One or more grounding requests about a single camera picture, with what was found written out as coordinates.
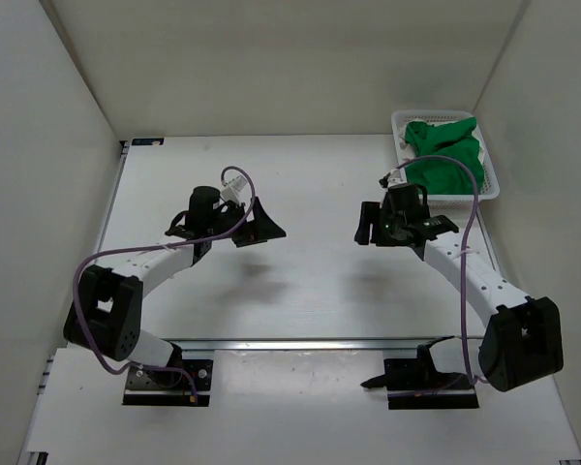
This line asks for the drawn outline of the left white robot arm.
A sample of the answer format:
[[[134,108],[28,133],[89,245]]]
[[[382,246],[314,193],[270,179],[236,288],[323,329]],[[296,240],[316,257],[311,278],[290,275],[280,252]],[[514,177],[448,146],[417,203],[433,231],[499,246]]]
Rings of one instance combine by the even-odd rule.
[[[79,266],[63,335],[90,350],[112,375],[135,366],[163,388],[191,381],[180,348],[142,330],[144,298],[195,266],[218,240],[245,247],[286,235],[258,197],[243,203],[232,191],[198,186],[188,208],[170,221],[163,241],[127,249],[131,259],[123,266],[103,267],[94,257]]]

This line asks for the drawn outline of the green polo shirt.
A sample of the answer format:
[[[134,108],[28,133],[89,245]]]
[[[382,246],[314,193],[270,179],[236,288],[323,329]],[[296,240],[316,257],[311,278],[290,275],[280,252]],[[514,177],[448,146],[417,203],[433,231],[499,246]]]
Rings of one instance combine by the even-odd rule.
[[[411,121],[406,125],[404,141],[415,158],[442,156],[465,165],[474,176],[477,188],[484,182],[480,161],[480,142],[474,136],[474,117],[441,125]],[[405,168],[408,180],[424,186],[429,195],[471,195],[473,184],[457,164],[442,159],[415,162]]]

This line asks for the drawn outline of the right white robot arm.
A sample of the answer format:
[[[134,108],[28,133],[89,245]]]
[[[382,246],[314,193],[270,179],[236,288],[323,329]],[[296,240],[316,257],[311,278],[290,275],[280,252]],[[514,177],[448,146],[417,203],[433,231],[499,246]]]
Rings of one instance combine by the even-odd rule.
[[[409,365],[363,387],[412,382],[421,393],[431,393],[468,380],[506,392],[560,372],[564,353],[557,305],[510,284],[468,247],[449,218],[431,214],[427,197],[424,187],[404,183],[388,188],[382,201],[363,202],[354,240],[363,246],[412,249],[473,308],[485,333],[475,342],[444,336],[421,344]]]

